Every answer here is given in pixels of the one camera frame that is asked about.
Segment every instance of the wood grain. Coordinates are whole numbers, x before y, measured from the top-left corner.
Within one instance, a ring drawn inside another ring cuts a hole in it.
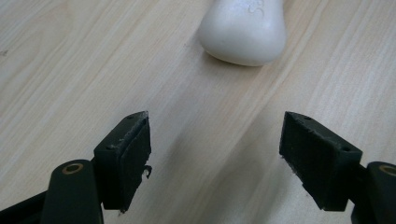
[[[278,155],[285,110],[396,163],[396,2],[287,0],[288,44],[223,63],[196,31],[213,1],[0,2],[0,210],[148,110],[154,170],[106,223],[350,223]]]

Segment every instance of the screw hole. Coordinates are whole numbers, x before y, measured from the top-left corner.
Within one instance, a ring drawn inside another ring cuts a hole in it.
[[[349,152],[350,148],[349,147],[342,147],[341,150],[345,151],[345,152]]]
[[[388,175],[396,176],[396,168],[394,168],[394,167],[392,167],[392,166],[381,165],[381,166],[379,167],[379,169],[380,169],[382,172],[384,172],[384,173],[386,173],[386,174],[388,174]]]
[[[62,173],[64,173],[64,175],[72,175],[82,170],[82,167],[84,167],[84,165],[81,163],[69,164],[62,169]]]

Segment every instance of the wooden table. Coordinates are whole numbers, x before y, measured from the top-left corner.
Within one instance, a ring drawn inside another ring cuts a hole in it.
[[[396,1],[286,0],[288,43],[263,67],[207,55],[212,0],[0,2],[0,209],[91,159],[148,110],[153,166],[106,223],[350,223],[326,213],[278,155],[284,112],[396,163]]]

